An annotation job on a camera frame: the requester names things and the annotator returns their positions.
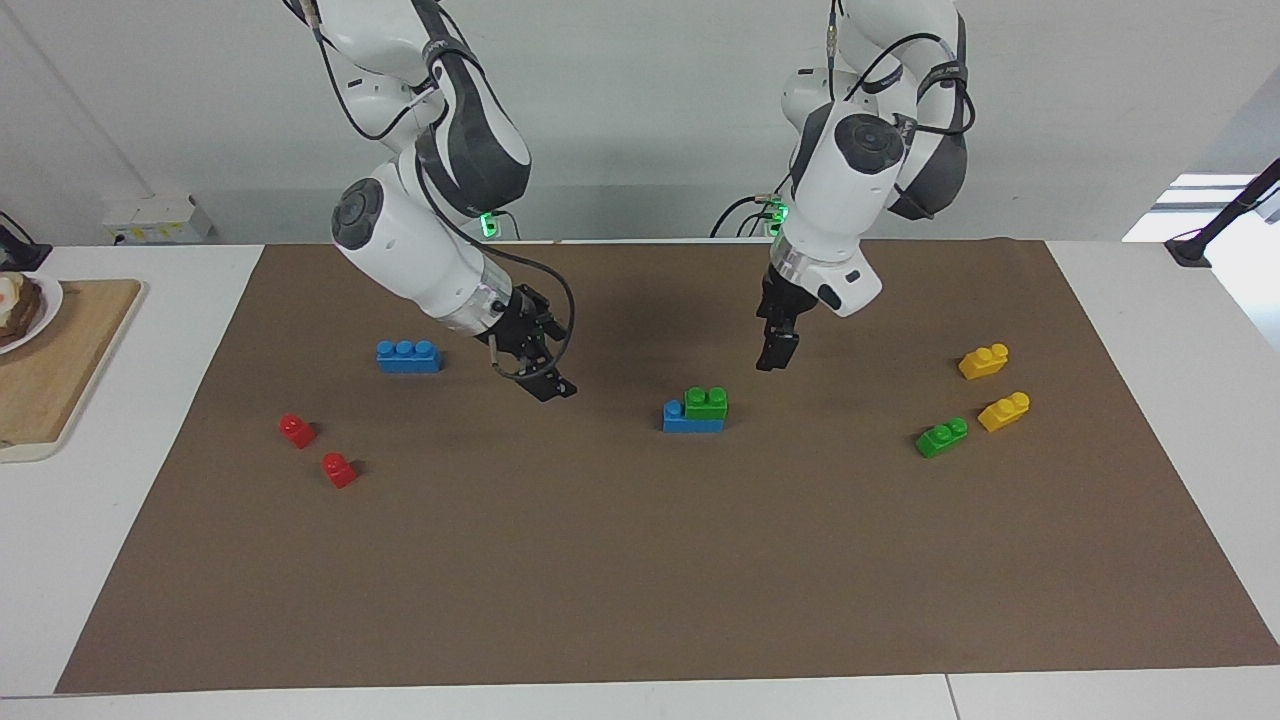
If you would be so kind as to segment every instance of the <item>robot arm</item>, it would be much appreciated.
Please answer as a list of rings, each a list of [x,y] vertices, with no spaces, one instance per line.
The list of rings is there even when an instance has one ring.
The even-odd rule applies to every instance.
[[[494,369],[539,400],[577,392],[557,369],[572,332],[572,295],[564,328],[545,297],[512,287],[490,256],[530,261],[458,227],[521,197],[531,159],[452,18],[435,0],[285,3],[323,51],[333,47],[369,73],[348,92],[337,83],[334,91],[356,129],[397,154],[343,193],[332,223],[339,250],[390,292],[489,345]],[[364,129],[371,120],[385,129]],[[547,338],[562,341],[559,355]],[[518,369],[503,372],[498,352],[513,355]]]
[[[820,301],[840,316],[882,290],[859,243],[881,211],[932,218],[955,199],[970,110],[964,22],[951,0],[845,0],[840,53],[856,73],[801,69],[783,91],[800,133],[756,315],[760,370],[786,368],[795,323]]]

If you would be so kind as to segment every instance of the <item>brown mat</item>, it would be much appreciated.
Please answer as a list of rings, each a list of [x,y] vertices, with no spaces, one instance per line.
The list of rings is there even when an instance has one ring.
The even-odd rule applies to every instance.
[[[763,246],[529,252],[581,307],[582,392],[544,406],[337,251],[269,247],[58,692],[1280,662],[1042,243],[868,243],[883,296],[773,374]],[[379,373],[402,336],[445,373]],[[695,383],[724,434],[658,432]],[[916,455],[1015,389],[1021,423]]]

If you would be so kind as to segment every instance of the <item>wooden cutting board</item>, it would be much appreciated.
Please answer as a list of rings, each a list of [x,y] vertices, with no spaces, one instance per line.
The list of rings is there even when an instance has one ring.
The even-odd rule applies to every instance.
[[[61,284],[49,327],[0,355],[0,462],[58,451],[142,295],[133,279]]]

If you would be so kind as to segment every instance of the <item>white plate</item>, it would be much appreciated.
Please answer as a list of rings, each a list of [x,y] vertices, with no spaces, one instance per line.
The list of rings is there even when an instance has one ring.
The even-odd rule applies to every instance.
[[[49,327],[49,323],[54,320],[54,316],[58,315],[58,311],[63,307],[61,283],[40,273],[23,274],[27,275],[27,279],[40,286],[40,310],[36,310],[36,320],[31,323],[31,328],[27,331],[27,334],[17,342],[0,347],[0,355],[18,350],[23,345],[31,342],[31,338],[36,337],[41,331]]]

